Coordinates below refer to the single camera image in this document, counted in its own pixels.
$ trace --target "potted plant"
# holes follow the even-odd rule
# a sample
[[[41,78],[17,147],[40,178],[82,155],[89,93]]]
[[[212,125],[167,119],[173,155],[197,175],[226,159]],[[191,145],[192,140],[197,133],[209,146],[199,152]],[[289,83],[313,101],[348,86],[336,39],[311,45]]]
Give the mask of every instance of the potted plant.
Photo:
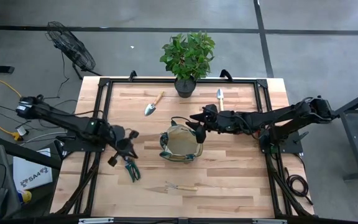
[[[160,58],[166,71],[175,76],[175,89],[180,97],[188,98],[196,88],[199,78],[205,78],[211,72],[209,62],[214,55],[215,42],[207,33],[190,33],[187,38],[183,34],[170,38],[170,43],[162,48],[165,53]]]

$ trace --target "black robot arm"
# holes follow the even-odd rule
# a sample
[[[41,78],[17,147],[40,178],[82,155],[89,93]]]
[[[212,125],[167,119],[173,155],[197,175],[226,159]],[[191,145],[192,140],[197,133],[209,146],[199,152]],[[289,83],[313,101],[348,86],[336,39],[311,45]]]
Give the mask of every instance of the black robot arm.
[[[125,129],[122,126],[110,125],[107,121],[99,118],[78,117],[73,114],[58,110],[43,101],[44,97],[22,97],[16,113],[25,119],[42,119],[61,128],[73,131],[77,138],[92,144],[105,147],[110,145],[122,157],[137,159],[134,151],[132,138],[139,134],[132,131],[130,138],[125,138]]]
[[[216,131],[229,134],[252,134],[261,129],[268,129],[270,140],[279,142],[285,140],[289,134],[305,127],[311,123],[329,123],[334,118],[331,114],[331,107],[328,101],[321,98],[305,98],[301,102],[272,110],[265,113],[259,112],[235,112],[220,111],[216,105],[206,105],[203,112],[190,116],[198,121],[186,122],[196,131],[199,143],[205,140],[205,131]],[[273,124],[290,120],[282,126]]]

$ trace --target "black floor fan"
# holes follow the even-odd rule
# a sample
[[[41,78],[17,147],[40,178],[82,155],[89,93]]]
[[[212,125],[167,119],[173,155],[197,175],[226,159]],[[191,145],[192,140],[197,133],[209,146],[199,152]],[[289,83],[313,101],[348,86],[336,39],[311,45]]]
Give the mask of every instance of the black floor fan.
[[[82,80],[82,76],[77,70],[77,66],[83,72],[90,72],[102,76],[93,71],[96,62],[92,55],[85,48],[84,44],[78,40],[63,24],[53,21],[48,22],[47,34],[52,40],[54,46],[61,50],[73,62],[73,68]]]

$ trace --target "black plant pot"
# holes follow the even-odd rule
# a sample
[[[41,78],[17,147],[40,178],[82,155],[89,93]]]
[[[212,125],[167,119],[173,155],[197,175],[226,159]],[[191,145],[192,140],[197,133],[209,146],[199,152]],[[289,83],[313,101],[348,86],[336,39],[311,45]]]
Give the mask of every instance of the black plant pot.
[[[175,89],[177,89],[179,96],[182,98],[190,97],[193,91],[196,89],[196,82],[194,81],[193,77],[186,80],[179,80],[177,78],[175,79],[174,84]]]

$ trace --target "green leaves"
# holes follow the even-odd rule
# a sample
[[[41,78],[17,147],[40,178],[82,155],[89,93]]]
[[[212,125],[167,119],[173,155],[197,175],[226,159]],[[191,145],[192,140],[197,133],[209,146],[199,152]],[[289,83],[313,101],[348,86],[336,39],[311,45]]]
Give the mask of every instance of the green leaves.
[[[178,34],[162,47],[165,53],[160,62],[164,62],[166,71],[171,71],[178,79],[205,78],[211,72],[209,62],[214,58],[214,46],[215,42],[207,33]]]

